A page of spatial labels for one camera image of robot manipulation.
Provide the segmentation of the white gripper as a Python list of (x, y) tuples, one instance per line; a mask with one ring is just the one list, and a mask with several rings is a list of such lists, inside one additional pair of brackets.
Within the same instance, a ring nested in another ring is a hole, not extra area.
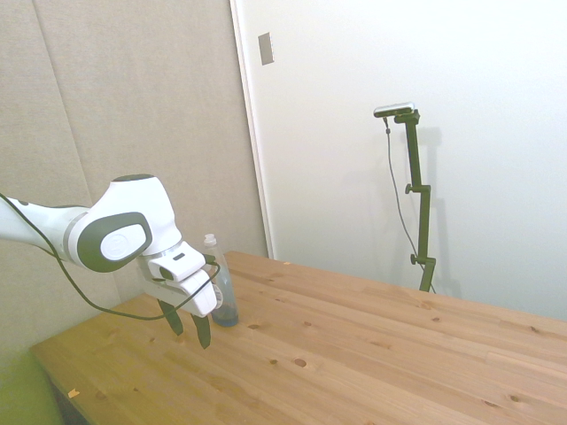
[(183, 323), (175, 307), (185, 302), (182, 309), (192, 313), (199, 344), (203, 349), (208, 348), (211, 328), (207, 315), (217, 306), (217, 298), (209, 274), (203, 269), (205, 260), (138, 258), (137, 265), (144, 277), (144, 291), (158, 299), (172, 331), (177, 336), (183, 333)]

